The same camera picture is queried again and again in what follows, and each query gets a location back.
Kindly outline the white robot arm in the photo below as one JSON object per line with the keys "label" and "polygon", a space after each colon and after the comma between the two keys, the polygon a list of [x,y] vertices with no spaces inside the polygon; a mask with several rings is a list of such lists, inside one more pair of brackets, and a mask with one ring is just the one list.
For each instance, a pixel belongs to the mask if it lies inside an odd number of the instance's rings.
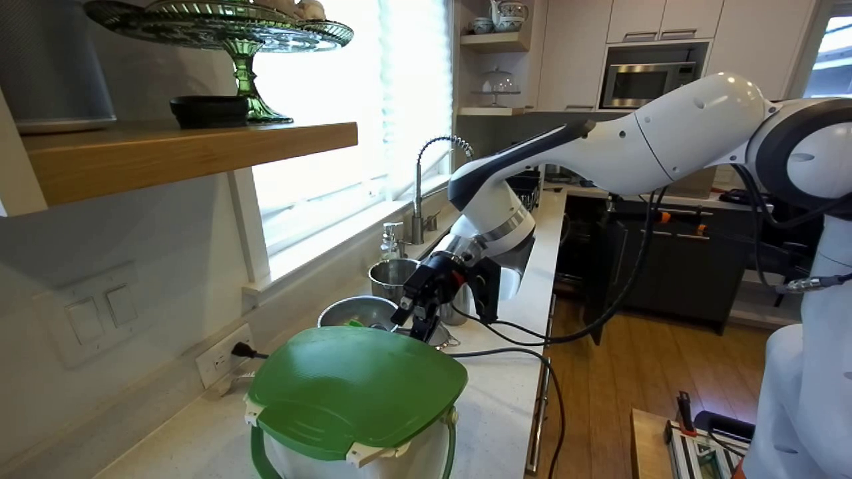
{"label": "white robot arm", "polygon": [[498,155],[460,164],[448,200],[450,237],[406,283],[395,312],[418,335],[460,288],[491,304],[487,263],[520,268],[536,220],[508,178],[532,164],[577,174],[609,195],[645,195],[712,164],[735,164],[764,192],[822,219],[813,275],[800,280],[809,313],[840,309],[850,291],[850,127],[844,99],[773,102],[740,74],[717,72],[605,123],[570,123]]}

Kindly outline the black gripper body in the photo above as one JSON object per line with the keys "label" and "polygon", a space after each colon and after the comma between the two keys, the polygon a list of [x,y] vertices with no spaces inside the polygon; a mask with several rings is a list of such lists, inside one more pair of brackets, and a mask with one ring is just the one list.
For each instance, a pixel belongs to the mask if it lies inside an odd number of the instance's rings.
{"label": "black gripper body", "polygon": [[434,307],[446,325],[460,325],[456,299],[470,280],[471,268],[459,263],[450,253],[428,253],[402,288],[402,309],[414,313],[415,309]]}

